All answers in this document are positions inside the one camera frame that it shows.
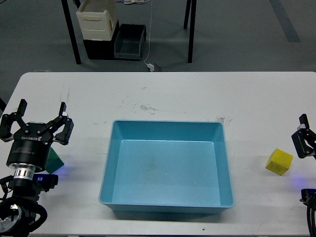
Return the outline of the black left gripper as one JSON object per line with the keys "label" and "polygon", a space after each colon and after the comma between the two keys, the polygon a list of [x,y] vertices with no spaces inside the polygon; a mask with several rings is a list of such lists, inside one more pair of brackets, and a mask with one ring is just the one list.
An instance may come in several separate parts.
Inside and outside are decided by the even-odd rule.
{"label": "black left gripper", "polygon": [[[27,101],[21,99],[16,112],[3,114],[0,122],[0,139],[8,142],[14,139],[6,162],[8,167],[19,164],[35,166],[35,172],[44,171],[52,142],[67,145],[74,128],[74,122],[66,113],[66,103],[61,102],[58,116],[48,123],[28,123],[22,119]],[[11,128],[17,122],[21,129],[13,135]]]}

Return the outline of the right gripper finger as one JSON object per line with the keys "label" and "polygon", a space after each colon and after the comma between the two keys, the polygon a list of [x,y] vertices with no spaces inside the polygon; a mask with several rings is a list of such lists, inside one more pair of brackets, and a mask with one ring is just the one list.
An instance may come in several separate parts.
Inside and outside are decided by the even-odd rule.
{"label": "right gripper finger", "polygon": [[291,135],[295,150],[299,158],[316,158],[316,134],[310,129],[306,114],[299,117],[300,125]]}

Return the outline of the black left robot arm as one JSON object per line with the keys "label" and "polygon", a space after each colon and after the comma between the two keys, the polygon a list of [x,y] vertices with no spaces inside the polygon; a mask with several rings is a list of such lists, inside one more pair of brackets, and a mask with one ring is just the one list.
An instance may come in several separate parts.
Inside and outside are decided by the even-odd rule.
{"label": "black left robot arm", "polygon": [[38,203],[40,193],[58,184],[54,172],[64,165],[51,145],[67,145],[74,127],[65,102],[58,116],[47,123],[25,123],[26,107],[21,99],[17,110],[2,115],[0,123],[1,140],[13,142],[6,165],[14,169],[13,175],[0,180],[1,236],[27,237],[46,221],[47,211]]}

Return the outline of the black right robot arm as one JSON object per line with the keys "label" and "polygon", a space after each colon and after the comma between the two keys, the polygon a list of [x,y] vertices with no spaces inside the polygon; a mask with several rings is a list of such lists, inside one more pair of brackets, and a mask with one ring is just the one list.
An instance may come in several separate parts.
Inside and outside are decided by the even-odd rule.
{"label": "black right robot arm", "polygon": [[[308,117],[302,114],[299,117],[300,125],[292,135],[292,141],[299,158],[316,158],[316,134],[310,129]],[[307,225],[311,237],[316,236],[316,190],[302,189],[301,199],[307,207]]]}

